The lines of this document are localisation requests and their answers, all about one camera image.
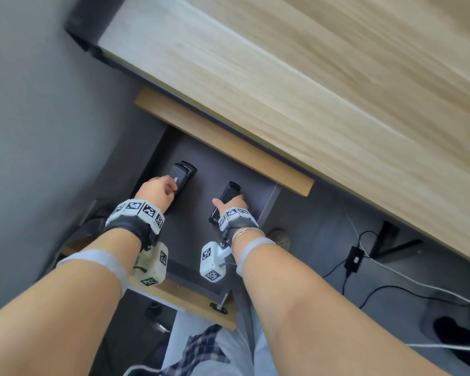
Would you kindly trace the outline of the wooden cabinet panel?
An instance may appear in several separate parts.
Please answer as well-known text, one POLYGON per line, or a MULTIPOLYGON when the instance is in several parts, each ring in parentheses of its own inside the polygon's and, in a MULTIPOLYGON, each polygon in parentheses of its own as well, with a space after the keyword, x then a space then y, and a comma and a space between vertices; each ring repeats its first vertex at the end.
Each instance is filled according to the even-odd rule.
POLYGON ((152 116, 298 195, 307 197, 313 187, 311 177, 149 86, 141 86, 134 103, 152 116))

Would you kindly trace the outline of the black desk frame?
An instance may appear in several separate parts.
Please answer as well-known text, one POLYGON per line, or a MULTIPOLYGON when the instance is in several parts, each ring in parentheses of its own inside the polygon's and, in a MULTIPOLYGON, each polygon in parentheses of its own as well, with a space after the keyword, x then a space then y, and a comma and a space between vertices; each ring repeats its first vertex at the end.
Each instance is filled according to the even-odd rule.
POLYGON ((108 29, 125 0, 78 0, 69 13, 64 30, 91 57, 113 68, 99 40, 108 29))

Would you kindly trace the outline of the black floor object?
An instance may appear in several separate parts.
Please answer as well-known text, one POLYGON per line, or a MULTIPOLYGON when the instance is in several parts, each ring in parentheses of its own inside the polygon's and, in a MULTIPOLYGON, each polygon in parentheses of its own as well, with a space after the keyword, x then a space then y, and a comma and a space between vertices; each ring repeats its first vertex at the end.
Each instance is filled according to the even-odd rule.
MULTIPOLYGON (((470 329, 459 326, 451 317, 437 318, 433 322, 433 329, 444 344, 470 346, 470 329)), ((454 349, 452 352, 459 360, 470 366, 470 352, 454 349)))

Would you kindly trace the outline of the person's left hand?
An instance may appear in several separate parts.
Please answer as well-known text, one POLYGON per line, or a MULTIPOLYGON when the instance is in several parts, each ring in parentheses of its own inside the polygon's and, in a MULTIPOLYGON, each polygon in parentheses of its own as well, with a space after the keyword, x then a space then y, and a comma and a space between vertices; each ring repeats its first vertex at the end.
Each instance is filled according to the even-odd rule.
POLYGON ((164 176, 154 177, 142 184, 134 199, 141 199, 153 204, 163 214, 174 200, 174 196, 167 196, 164 191, 164 176))

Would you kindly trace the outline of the person's right hand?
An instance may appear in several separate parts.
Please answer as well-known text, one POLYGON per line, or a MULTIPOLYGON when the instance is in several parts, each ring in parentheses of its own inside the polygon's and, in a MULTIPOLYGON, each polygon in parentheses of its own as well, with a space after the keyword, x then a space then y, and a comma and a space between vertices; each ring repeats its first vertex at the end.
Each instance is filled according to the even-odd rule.
POLYGON ((228 209, 231 209, 231 208, 248 209, 248 205, 244 200, 244 196, 238 195, 232 198, 229 202, 224 203, 224 211, 219 211, 219 215, 222 216, 228 209))

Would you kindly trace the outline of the black marker wrist band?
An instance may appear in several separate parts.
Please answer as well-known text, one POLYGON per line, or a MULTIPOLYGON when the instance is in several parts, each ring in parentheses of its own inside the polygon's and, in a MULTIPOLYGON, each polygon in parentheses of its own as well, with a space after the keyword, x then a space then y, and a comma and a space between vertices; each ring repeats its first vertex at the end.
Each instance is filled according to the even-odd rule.
POLYGON ((220 242, 223 246, 231 246, 232 238, 240 228, 259 228, 257 221, 245 208, 229 208, 220 217, 219 221, 220 242))
POLYGON ((143 199, 128 199, 116 206, 101 233, 124 229, 138 237, 141 251, 150 251, 158 242, 164 222, 164 214, 157 206, 143 199))

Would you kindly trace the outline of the black phone with white label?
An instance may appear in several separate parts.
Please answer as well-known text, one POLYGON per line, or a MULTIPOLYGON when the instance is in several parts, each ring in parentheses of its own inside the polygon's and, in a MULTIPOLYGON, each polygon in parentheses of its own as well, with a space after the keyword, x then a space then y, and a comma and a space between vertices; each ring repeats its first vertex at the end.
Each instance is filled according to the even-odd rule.
POLYGON ((177 201, 186 183, 188 182, 191 174, 192 174, 191 168, 188 166, 185 166, 181 162, 177 162, 173 164, 172 167, 169 169, 167 175, 169 175, 173 179, 173 181, 176 183, 177 189, 174 191, 174 200, 170 204, 167 211, 165 212, 165 215, 169 214, 172 211, 174 202, 177 201))

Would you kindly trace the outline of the black power adapter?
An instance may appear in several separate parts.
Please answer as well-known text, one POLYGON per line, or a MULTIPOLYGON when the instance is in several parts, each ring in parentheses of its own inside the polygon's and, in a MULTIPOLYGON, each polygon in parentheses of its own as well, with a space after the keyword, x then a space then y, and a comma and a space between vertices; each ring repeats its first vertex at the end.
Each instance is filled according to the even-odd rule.
POLYGON ((352 273, 357 273, 364 259, 365 251, 359 246, 352 246, 347 258, 345 259, 345 277, 348 279, 352 273))

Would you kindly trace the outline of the white trousers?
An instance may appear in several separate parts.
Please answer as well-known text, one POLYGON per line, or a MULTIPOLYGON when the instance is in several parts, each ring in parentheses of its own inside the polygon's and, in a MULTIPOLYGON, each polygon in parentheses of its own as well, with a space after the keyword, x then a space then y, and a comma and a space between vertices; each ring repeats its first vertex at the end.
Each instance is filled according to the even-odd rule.
MULTIPOLYGON (((171 331, 162 370, 182 358, 189 336, 197 335, 214 325, 194 313, 178 312, 171 331)), ((221 327, 216 342, 231 363, 205 361, 194 368, 191 376, 278 376, 259 319, 256 330, 247 330, 244 316, 237 313, 237 327, 230 331, 221 327)))

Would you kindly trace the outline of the person's left forearm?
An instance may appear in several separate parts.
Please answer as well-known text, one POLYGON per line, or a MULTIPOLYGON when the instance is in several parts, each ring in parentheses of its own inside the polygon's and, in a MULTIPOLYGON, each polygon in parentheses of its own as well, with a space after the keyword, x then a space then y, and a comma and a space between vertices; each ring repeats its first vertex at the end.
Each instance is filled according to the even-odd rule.
POLYGON ((121 298, 103 265, 57 267, 0 309, 0 376, 88 376, 121 298))

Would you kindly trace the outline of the grey drawer with wooden front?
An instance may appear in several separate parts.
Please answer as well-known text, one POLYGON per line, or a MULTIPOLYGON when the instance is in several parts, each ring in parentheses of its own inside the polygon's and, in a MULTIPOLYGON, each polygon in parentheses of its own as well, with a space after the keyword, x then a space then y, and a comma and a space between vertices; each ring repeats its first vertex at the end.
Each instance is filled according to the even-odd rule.
POLYGON ((250 212, 262 227, 282 188, 188 134, 168 127, 134 190, 153 176, 167 174, 173 164, 182 160, 194 165, 197 172, 165 217, 160 240, 169 253, 166 279, 151 287, 131 279, 129 290, 233 331, 237 326, 233 293, 240 288, 234 266, 228 266, 226 276, 217 283, 210 283, 199 272, 201 248, 219 238, 219 229, 208 222, 214 210, 212 199, 220 197, 229 181, 234 181, 241 186, 250 212), (212 310, 210 303, 218 303, 227 291, 231 292, 225 304, 228 314, 223 315, 212 310))

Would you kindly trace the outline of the round grey floor disc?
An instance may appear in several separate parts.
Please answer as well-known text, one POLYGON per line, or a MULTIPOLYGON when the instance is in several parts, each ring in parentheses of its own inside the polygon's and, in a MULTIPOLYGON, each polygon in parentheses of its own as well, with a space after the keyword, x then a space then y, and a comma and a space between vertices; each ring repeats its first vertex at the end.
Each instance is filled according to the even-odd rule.
POLYGON ((268 233, 267 237, 284 250, 290 250, 291 240, 289 234, 285 230, 273 229, 268 233))

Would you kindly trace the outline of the black slim phone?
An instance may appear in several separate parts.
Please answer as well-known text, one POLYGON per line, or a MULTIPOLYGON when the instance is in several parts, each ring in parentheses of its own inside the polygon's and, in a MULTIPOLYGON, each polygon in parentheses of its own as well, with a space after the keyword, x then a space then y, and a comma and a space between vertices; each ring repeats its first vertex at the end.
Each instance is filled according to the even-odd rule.
MULTIPOLYGON (((224 190, 222 196, 219 198, 219 200, 222 203, 228 203, 234 197, 240 195, 240 191, 241 191, 241 186, 238 185, 237 183, 234 183, 234 182, 230 181, 228 183, 226 189, 224 190)), ((212 225, 217 225, 219 223, 219 219, 220 219, 219 209, 217 207, 214 207, 214 210, 213 210, 212 214, 210 215, 208 221, 212 225)))

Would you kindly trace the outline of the black desk leg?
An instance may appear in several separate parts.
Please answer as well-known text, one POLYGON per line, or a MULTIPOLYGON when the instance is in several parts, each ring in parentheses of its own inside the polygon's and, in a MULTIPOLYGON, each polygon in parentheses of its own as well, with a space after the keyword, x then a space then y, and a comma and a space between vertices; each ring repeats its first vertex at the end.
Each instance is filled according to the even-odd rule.
POLYGON ((401 251, 419 246, 424 242, 420 239, 409 240, 405 243, 394 246, 394 243, 400 233, 400 228, 390 223, 389 221, 383 221, 382 227, 377 234, 376 240, 369 253, 370 258, 379 260, 386 256, 397 254, 401 251))

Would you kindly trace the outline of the plaid shirt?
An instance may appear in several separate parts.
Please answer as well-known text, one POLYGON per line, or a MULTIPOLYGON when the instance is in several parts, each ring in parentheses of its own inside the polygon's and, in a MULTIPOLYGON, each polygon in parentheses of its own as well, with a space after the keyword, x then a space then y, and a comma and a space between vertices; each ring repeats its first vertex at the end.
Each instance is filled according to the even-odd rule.
POLYGON ((216 342, 220 330, 221 326, 214 324, 200 334, 189 336, 182 358, 158 374, 160 376, 191 376, 194 368, 205 361, 231 363, 216 342))

